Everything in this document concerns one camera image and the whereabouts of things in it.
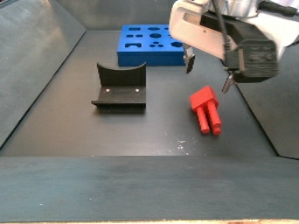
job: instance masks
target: black holder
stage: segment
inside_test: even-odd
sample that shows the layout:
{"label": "black holder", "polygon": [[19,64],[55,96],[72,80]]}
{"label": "black holder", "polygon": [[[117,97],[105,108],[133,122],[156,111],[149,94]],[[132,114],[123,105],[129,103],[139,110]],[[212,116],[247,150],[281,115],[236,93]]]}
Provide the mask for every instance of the black holder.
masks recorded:
{"label": "black holder", "polygon": [[131,69],[112,69],[97,63],[100,91],[97,107],[145,107],[145,63]]}

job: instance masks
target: blue foam block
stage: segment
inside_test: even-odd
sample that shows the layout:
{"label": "blue foam block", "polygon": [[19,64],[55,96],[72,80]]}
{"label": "blue foam block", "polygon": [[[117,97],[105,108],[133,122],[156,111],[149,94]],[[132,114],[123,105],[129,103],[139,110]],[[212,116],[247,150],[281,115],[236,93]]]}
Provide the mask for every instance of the blue foam block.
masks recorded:
{"label": "blue foam block", "polygon": [[183,43],[171,37],[168,24],[125,24],[117,45],[121,67],[184,66]]}

